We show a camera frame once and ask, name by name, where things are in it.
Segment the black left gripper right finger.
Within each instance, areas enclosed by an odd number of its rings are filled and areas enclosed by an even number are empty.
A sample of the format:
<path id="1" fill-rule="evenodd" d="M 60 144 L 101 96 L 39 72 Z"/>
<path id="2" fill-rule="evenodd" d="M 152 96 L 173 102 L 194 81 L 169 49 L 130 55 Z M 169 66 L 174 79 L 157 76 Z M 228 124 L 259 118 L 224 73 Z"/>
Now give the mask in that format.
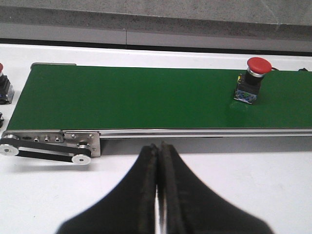
<path id="1" fill-rule="evenodd" d="M 163 234 L 272 233 L 264 221 L 206 186 L 166 143 L 158 154 L 158 200 Z"/>

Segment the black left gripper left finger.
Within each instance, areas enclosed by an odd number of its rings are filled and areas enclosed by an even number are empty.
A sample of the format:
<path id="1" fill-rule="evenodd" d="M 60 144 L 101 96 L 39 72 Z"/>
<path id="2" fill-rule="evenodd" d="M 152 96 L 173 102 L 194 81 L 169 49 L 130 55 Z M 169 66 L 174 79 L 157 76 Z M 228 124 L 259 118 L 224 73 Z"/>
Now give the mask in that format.
<path id="1" fill-rule="evenodd" d="M 64 222 L 59 234 L 155 233 L 157 147 L 144 146 L 132 168 L 103 199 Z"/>

